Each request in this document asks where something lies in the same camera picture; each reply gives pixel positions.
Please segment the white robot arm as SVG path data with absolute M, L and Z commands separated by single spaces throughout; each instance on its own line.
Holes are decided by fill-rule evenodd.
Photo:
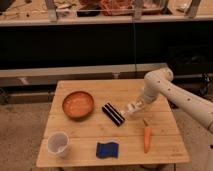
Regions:
M 162 94 L 213 134 L 213 102 L 174 85 L 172 80 L 173 72 L 168 67 L 148 72 L 144 88 L 134 102 L 136 108 L 143 109 Z

